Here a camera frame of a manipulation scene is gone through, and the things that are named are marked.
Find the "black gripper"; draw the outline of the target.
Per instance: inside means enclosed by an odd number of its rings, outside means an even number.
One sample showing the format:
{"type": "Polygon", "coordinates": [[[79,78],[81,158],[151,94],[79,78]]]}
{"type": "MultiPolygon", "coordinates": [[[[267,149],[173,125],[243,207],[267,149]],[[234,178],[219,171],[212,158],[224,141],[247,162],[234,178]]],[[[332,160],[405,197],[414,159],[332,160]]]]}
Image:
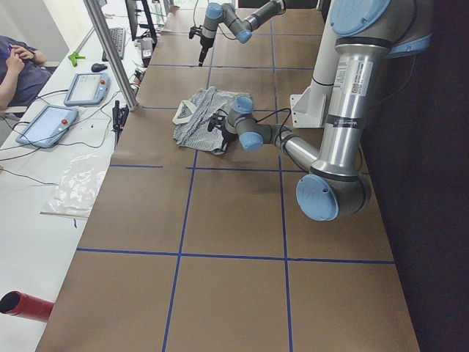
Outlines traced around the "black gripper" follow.
{"type": "Polygon", "coordinates": [[[237,140],[237,134],[231,133],[226,129],[226,119],[227,116],[222,116],[217,113],[213,114],[209,119],[207,131],[212,132],[214,128],[217,128],[223,137],[221,146],[215,150],[216,155],[223,155],[227,151],[229,145],[237,140]]]}
{"type": "Polygon", "coordinates": [[[205,26],[192,26],[188,36],[190,39],[193,39],[195,36],[200,37],[202,49],[200,51],[198,65],[202,67],[209,49],[213,47],[213,30],[207,29],[205,26]]]}

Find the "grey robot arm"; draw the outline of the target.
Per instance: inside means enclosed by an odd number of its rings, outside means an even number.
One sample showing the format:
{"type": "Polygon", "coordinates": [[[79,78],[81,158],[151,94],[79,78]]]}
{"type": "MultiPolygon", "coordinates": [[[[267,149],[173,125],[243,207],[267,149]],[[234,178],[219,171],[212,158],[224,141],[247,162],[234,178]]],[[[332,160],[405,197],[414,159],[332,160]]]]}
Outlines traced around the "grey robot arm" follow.
{"type": "Polygon", "coordinates": [[[432,1],[331,2],[311,83],[291,97],[295,127],[323,129],[320,147],[291,128],[258,122],[250,98],[235,99],[226,116],[215,115],[209,126],[246,151],[272,144],[289,156],[305,172],[296,198],[310,219],[357,213],[371,196],[356,160],[377,74],[386,59],[429,47],[432,13],[432,1]]]}
{"type": "Polygon", "coordinates": [[[233,34],[235,40],[245,44],[251,39],[253,32],[271,18],[284,14],[290,8],[312,9],[318,3],[319,1],[267,1],[255,12],[241,19],[233,4],[210,2],[205,10],[203,24],[192,26],[188,35],[190,39],[195,36],[200,37],[202,48],[198,60],[199,66],[203,66],[209,50],[213,47],[221,23],[233,34]]]}

